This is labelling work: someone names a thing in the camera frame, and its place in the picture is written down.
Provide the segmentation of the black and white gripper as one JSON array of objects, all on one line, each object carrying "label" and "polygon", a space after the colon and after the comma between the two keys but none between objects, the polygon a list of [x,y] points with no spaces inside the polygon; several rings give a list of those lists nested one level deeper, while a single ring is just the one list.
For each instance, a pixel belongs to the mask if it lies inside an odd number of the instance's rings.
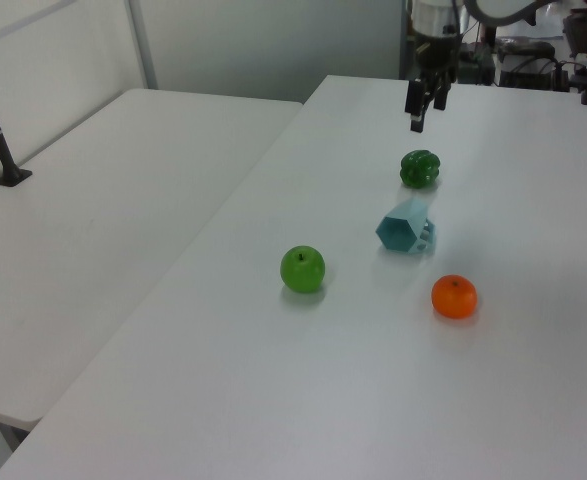
[{"label": "black and white gripper", "polygon": [[431,92],[433,107],[444,111],[451,83],[456,79],[461,43],[460,6],[452,0],[413,1],[411,20],[420,75],[408,84],[405,112],[411,119],[410,129],[422,133]]}]

